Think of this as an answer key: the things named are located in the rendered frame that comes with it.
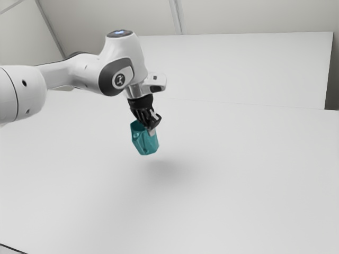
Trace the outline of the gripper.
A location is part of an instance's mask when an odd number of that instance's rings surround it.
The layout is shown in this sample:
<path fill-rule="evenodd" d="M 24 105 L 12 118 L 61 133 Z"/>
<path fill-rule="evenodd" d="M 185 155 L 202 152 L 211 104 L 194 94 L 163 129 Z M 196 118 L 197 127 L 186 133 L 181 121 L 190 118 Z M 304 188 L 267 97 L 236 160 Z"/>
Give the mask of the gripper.
<path fill-rule="evenodd" d="M 147 123 L 146 129 L 150 137 L 156 134 L 156 127 L 162 120 L 162 117 L 153 110 L 153 100 L 153 95 L 127 99 L 130 110 L 137 121 Z"/>

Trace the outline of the teal faceted mug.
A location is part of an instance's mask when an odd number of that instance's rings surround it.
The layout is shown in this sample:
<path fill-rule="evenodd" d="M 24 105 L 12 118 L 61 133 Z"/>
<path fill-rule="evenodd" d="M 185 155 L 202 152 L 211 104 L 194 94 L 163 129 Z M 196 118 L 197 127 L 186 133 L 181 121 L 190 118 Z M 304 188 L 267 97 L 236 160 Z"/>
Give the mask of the teal faceted mug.
<path fill-rule="evenodd" d="M 156 129 L 149 130 L 135 120 L 130 124 L 130 130 L 132 143 L 140 155 L 147 156 L 157 152 L 159 142 Z"/>

